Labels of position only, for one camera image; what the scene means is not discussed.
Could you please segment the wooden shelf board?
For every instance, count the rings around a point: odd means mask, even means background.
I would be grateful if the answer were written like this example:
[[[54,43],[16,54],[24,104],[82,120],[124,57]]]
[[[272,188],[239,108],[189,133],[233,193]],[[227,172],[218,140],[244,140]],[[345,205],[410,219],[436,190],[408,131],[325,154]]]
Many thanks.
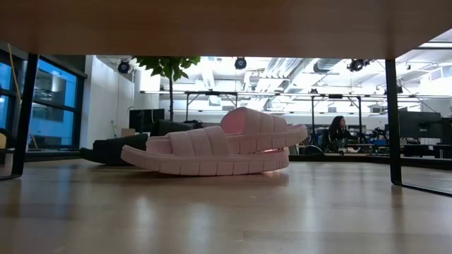
[[[394,59],[452,28],[452,0],[0,0],[38,54]]]

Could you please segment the black slide sandal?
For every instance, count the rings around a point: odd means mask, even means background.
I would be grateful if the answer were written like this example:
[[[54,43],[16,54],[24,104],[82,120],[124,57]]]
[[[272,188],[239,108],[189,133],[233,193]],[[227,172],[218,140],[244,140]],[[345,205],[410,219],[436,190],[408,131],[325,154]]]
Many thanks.
[[[191,129],[190,125],[184,124],[184,122],[159,120],[153,124],[150,134],[142,133],[125,138],[96,140],[93,143],[92,149],[82,147],[80,154],[83,159],[91,162],[97,162],[107,166],[128,166],[129,163],[121,159],[123,146],[128,145],[139,150],[145,150],[145,143],[149,137],[164,136],[171,132],[189,131]]]

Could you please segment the black window frame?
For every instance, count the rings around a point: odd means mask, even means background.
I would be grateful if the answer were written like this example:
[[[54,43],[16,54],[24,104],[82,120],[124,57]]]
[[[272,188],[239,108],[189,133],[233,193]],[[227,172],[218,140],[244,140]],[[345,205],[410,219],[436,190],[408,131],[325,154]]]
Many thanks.
[[[43,55],[37,65],[28,147],[76,150],[81,139],[84,55]],[[18,130],[28,53],[0,41],[0,128]]]

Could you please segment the pink ribbed slide sandal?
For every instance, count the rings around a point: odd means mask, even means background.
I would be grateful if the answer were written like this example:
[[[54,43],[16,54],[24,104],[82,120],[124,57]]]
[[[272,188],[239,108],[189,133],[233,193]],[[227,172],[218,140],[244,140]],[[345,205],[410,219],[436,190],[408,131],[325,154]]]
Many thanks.
[[[142,169],[181,176],[257,174],[289,165],[285,150],[234,154],[219,126],[151,137],[145,150],[125,145],[121,158]]]
[[[227,113],[218,126],[151,137],[146,151],[178,156],[247,155],[291,147],[307,137],[302,124],[289,125],[281,116],[240,107]]]

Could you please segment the black computer monitor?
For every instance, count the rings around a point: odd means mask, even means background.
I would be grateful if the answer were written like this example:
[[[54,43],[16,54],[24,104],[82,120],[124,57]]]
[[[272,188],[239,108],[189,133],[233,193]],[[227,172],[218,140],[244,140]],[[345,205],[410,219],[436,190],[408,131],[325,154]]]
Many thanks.
[[[164,119],[164,109],[133,109],[129,111],[129,128],[138,133],[151,132],[153,124]]]
[[[399,111],[402,138],[438,138],[442,135],[441,115],[434,112]]]
[[[452,119],[442,118],[441,119],[441,142],[443,144],[452,144]]]

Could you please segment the black metal shelf leg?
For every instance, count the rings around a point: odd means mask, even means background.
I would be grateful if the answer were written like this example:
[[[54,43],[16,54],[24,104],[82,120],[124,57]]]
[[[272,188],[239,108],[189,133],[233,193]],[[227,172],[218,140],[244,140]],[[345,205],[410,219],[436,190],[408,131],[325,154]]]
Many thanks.
[[[433,188],[426,188],[416,185],[404,184],[401,171],[400,159],[400,133],[399,133],[399,118],[398,118],[398,89],[396,78],[396,60],[385,60],[386,71],[386,97],[388,103],[388,124],[389,124],[389,147],[390,147],[390,177],[391,183],[395,186],[431,193],[435,195],[442,195],[452,198],[451,192],[444,192],[435,190]]]
[[[25,82],[21,97],[18,132],[16,147],[13,153],[11,174],[8,176],[0,176],[0,181],[19,178],[23,175],[39,57],[39,54],[28,54],[28,64],[25,72]]]

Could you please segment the person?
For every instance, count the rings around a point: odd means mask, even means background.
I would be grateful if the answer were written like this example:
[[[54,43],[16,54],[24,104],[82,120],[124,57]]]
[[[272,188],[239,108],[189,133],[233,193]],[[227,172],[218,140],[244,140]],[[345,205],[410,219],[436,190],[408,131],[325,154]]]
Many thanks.
[[[346,129],[346,122],[343,116],[336,116],[328,128],[327,148],[331,152],[339,152],[345,148],[349,141],[355,138]]]

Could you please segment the green indoor tree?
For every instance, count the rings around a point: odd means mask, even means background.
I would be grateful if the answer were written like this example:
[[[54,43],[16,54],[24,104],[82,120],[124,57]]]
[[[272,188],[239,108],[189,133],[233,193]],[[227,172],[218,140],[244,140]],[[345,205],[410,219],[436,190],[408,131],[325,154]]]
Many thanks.
[[[151,70],[151,76],[159,75],[169,80],[169,119],[174,120],[174,81],[188,78],[184,69],[196,66],[200,56],[132,56],[139,67]]]

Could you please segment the black office desk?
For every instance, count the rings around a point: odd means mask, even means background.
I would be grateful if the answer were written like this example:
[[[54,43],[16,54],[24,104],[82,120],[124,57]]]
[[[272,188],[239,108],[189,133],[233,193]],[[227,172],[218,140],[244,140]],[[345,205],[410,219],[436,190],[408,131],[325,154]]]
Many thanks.
[[[435,159],[452,160],[452,145],[450,144],[407,144],[401,148],[401,154],[405,157],[433,157]]]

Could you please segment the black metal frame stand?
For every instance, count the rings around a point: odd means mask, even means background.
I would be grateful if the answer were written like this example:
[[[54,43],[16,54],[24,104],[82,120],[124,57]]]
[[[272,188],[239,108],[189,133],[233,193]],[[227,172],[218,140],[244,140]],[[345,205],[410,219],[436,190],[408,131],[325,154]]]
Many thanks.
[[[315,98],[320,97],[321,100],[323,99],[348,99],[351,104],[356,106],[358,108],[358,119],[359,119],[359,134],[363,134],[363,127],[362,127],[362,97],[359,95],[342,95],[342,94],[311,94],[311,134],[310,134],[310,145],[317,145],[317,134],[316,134],[316,128],[315,128]]]
[[[217,97],[224,96],[224,97],[228,98],[229,101],[231,101],[231,103],[234,105],[235,108],[238,107],[238,92],[221,92],[221,91],[207,90],[207,91],[184,91],[184,94],[186,95],[185,121],[189,120],[190,103],[192,103],[195,99],[197,99],[199,95],[217,96]]]

